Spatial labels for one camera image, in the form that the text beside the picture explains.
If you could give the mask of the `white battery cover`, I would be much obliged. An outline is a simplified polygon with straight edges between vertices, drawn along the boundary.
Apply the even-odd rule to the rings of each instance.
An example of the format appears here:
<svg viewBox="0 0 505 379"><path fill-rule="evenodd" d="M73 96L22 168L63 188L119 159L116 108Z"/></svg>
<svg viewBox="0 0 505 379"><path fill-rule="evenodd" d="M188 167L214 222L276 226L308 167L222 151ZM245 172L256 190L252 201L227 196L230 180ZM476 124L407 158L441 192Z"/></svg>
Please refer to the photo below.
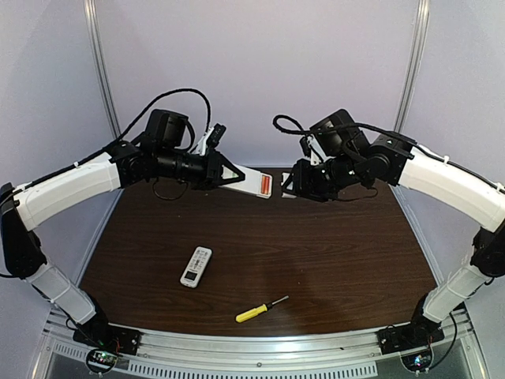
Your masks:
<svg viewBox="0 0 505 379"><path fill-rule="evenodd" d="M282 198L295 199L300 197L297 182L293 172L283 172L281 181Z"/></svg>

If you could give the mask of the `large white remote control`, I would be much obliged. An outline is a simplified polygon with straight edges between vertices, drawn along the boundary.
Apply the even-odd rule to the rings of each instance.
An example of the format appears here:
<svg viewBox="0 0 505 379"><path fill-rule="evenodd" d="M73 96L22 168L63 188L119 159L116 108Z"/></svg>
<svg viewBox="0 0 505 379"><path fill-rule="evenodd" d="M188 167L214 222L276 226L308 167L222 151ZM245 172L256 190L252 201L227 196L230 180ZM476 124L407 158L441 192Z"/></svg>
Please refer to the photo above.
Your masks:
<svg viewBox="0 0 505 379"><path fill-rule="evenodd" d="M244 166L240 166L240 165L238 165L238 168L241 169L245 173L245 181L243 183L241 183L241 185L239 185L239 186L234 186L233 188L223 187L224 189L252 195L252 196L263 198L263 199L268 199L271 197L273 178L270 174L266 174L262 171L258 171L256 169L252 169L252 168L244 167ZM262 174L269 175L271 177L271 195L270 196L264 196L264 195L260 194L260 183L261 183L261 175Z"/></svg>

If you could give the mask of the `yellow handled screwdriver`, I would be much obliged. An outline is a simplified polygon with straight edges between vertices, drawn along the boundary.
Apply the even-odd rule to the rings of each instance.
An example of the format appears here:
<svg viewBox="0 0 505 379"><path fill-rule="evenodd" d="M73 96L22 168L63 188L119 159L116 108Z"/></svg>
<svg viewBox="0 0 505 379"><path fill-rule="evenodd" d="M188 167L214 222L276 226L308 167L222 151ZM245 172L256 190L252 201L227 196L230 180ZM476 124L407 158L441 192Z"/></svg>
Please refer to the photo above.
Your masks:
<svg viewBox="0 0 505 379"><path fill-rule="evenodd" d="M235 317L235 321L237 323L243 323L245 321L248 321L248 320L250 320L250 319L252 319L254 317L257 317L258 315L260 315L262 313L266 313L267 311L271 310L273 307L275 307L280 302L284 302L284 301L286 301L289 298L290 298L289 295L285 295L282 298L277 299L277 300L275 300L273 302L264 303L264 304L262 304L260 306L252 308L250 310L247 310L247 311L245 311L243 313L238 314Z"/></svg>

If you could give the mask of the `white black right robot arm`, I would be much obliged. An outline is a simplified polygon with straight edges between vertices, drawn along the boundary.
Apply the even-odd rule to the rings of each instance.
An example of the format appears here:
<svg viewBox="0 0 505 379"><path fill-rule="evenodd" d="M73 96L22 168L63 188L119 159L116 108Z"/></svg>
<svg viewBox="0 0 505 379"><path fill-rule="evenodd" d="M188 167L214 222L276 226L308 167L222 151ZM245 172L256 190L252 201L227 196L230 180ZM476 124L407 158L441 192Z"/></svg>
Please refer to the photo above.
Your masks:
<svg viewBox="0 0 505 379"><path fill-rule="evenodd" d="M426 294L411 326L432 331L481 286L504 274L504 187L392 130L355 122L338 110L308 129L279 114L273 126L299 136L305 154L282 182L286 195L340 201L340 192L376 182L432 197L476 221L473 252L454 274Z"/></svg>

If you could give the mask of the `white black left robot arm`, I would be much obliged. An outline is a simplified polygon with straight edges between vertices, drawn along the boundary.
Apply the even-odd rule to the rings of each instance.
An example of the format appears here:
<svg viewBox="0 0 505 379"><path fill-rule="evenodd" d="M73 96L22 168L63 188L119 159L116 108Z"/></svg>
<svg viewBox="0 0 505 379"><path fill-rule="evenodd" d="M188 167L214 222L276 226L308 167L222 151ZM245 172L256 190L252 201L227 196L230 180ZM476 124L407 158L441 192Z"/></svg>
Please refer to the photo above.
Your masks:
<svg viewBox="0 0 505 379"><path fill-rule="evenodd" d="M75 163L47 178L1 188L1 241L5 279L30 283L81 328L105 328L109 321L97 301L76 286L43 253L37 227L94 197L138 182L173 179L195 190L243 183L245 172L216 147L226 128L217 124L201 139L202 152L182 148L193 134L189 118L156 109L134 141L115 141L86 163Z"/></svg>

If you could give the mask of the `small white remote control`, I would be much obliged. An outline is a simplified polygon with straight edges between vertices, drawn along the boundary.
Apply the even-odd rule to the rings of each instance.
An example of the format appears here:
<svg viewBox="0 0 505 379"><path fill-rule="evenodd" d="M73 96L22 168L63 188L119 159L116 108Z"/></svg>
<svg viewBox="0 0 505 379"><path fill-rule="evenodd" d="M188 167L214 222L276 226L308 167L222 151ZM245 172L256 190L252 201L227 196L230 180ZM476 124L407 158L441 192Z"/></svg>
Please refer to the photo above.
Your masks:
<svg viewBox="0 0 505 379"><path fill-rule="evenodd" d="M207 247L198 246L193 251L188 264L180 278L180 284L184 287L196 288L211 260L213 251Z"/></svg>

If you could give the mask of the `red orange battery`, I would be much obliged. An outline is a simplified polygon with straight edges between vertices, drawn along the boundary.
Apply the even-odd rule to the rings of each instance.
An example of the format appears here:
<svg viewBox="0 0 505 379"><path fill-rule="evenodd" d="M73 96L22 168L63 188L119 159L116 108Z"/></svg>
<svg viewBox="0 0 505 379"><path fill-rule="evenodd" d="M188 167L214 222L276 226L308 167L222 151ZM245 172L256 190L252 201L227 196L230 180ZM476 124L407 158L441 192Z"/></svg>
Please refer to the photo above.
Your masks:
<svg viewBox="0 0 505 379"><path fill-rule="evenodd" d="M269 175L261 175L260 194L264 196L271 195L271 177Z"/></svg>

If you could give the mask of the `aluminium front rail frame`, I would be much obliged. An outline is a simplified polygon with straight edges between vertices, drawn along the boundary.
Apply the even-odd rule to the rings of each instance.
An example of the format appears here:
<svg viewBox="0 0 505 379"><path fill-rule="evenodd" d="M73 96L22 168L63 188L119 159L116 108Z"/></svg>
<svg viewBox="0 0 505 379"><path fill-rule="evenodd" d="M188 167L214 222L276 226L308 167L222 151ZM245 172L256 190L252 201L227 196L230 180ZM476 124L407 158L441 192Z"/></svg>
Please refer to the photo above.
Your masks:
<svg viewBox="0 0 505 379"><path fill-rule="evenodd" d="M112 368L87 362L91 348L73 339L65 315L52 310L30 378L487 378L484 356L466 310L443 323L432 343L435 367L407 368L415 350L385 354L374 328L309 336L198 336L137 329Z"/></svg>

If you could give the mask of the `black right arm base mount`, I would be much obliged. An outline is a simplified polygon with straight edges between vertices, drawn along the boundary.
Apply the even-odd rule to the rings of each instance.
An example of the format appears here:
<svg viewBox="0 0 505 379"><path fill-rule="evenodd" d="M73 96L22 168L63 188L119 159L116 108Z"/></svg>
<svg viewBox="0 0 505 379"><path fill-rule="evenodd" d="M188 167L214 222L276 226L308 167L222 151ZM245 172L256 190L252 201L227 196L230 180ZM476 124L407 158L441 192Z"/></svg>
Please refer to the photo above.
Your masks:
<svg viewBox="0 0 505 379"><path fill-rule="evenodd" d="M445 338L440 323L425 317L414 318L405 325L388 325L376 332L376 337L383 355L427 347L431 343Z"/></svg>

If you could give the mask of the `right aluminium corner post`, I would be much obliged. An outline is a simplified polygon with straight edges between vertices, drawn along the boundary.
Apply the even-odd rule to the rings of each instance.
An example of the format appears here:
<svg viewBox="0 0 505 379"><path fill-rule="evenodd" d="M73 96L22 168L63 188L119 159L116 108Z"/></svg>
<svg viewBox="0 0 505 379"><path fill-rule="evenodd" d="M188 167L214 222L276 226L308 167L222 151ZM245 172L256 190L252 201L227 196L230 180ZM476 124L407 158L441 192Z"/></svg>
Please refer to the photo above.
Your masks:
<svg viewBox="0 0 505 379"><path fill-rule="evenodd" d="M402 132L410 110L417 75L421 67L421 60L425 50L430 17L430 1L419 0L413 25L413 38L410 48L410 56L406 67L406 77L402 87L402 93L395 118L395 132Z"/></svg>

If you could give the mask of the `aluminium corner post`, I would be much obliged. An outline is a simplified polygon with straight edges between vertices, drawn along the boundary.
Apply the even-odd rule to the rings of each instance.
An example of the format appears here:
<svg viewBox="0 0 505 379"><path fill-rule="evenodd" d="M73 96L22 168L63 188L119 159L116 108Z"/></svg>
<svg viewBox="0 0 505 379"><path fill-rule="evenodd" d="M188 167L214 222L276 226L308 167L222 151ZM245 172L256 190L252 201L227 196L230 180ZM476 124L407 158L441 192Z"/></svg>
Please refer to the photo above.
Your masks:
<svg viewBox="0 0 505 379"><path fill-rule="evenodd" d="M107 122L113 138L118 138L121 134L118 115L115 109L110 81L107 73L106 60L99 30L99 20L96 8L96 1L84 0L84 16L88 28L88 35L92 49L92 57L99 84L99 91L102 97Z"/></svg>
<svg viewBox="0 0 505 379"><path fill-rule="evenodd" d="M395 118L395 132L402 132L410 110L417 75L421 67L421 60L425 50L430 17L430 1L419 0L413 25L413 38L410 48L410 56L406 67L406 77L402 87L402 93Z"/></svg>

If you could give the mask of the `left aluminium corner post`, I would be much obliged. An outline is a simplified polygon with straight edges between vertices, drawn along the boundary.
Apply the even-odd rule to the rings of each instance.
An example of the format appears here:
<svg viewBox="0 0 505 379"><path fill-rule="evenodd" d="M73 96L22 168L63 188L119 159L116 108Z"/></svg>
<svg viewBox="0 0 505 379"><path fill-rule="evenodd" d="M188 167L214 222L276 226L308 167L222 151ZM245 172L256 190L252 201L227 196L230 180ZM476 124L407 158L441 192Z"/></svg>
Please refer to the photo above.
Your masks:
<svg viewBox="0 0 505 379"><path fill-rule="evenodd" d="M99 30L99 20L96 8L96 1L84 0L84 16L88 28L88 35L92 49L92 57L99 84L99 91L102 97L107 122L113 138L118 138L121 134L118 115L115 109L110 81L107 73L106 60Z"/></svg>

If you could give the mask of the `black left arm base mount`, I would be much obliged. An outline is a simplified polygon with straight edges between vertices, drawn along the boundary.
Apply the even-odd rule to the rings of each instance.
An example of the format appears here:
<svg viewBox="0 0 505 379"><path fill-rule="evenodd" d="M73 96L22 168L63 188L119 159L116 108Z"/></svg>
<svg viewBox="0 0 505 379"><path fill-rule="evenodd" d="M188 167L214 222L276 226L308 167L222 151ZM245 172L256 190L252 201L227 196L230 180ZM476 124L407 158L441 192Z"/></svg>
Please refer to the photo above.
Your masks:
<svg viewBox="0 0 505 379"><path fill-rule="evenodd" d="M76 329L73 332L75 342L120 355L137 354L141 337L137 329L113 326L103 320L91 320L77 325Z"/></svg>

